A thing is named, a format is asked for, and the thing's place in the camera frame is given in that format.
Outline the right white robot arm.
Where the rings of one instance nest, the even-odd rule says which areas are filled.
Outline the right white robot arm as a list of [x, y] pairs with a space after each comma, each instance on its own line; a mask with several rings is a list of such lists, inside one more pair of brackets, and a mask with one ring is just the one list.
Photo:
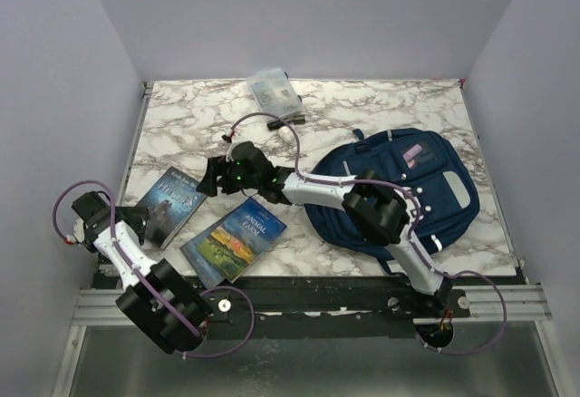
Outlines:
[[304, 174], [296, 166], [272, 164], [252, 142], [244, 141], [232, 144], [225, 155], [209, 158], [197, 185], [197, 191], [208, 197], [245, 189], [255, 190], [273, 204], [341, 210], [364, 240], [389, 249], [424, 315], [438, 316], [450, 306], [452, 282], [435, 267], [414, 233], [420, 204], [410, 192], [380, 179], [373, 170], [346, 177]]

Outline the green yellow book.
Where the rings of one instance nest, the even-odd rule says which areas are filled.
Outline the green yellow book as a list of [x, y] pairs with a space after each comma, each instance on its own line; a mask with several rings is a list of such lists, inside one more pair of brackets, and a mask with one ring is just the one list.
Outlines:
[[253, 198], [182, 247], [195, 248], [223, 277], [235, 282], [284, 233], [286, 224]]

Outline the blue landscape book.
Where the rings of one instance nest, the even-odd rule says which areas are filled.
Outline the blue landscape book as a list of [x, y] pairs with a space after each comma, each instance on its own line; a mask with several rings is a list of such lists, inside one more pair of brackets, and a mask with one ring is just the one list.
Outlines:
[[182, 247], [180, 251], [205, 288], [216, 287], [223, 281], [222, 275], [194, 247]]

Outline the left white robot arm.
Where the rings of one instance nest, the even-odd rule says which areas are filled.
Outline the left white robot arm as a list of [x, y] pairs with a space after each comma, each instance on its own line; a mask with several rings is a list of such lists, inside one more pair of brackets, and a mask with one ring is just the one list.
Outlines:
[[118, 308], [163, 352], [196, 349], [204, 338], [199, 326], [213, 309], [167, 260], [156, 262], [142, 251], [149, 210], [118, 207], [112, 219], [110, 203], [97, 191], [77, 198], [72, 210], [79, 217], [76, 238], [106, 257], [121, 277]]

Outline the dark fantasy book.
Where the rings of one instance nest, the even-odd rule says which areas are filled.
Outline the dark fantasy book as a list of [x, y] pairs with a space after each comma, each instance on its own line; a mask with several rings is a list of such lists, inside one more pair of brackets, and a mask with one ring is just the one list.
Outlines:
[[197, 186], [196, 179], [170, 167], [136, 204], [149, 211], [145, 238], [153, 246], [165, 249], [205, 201]]

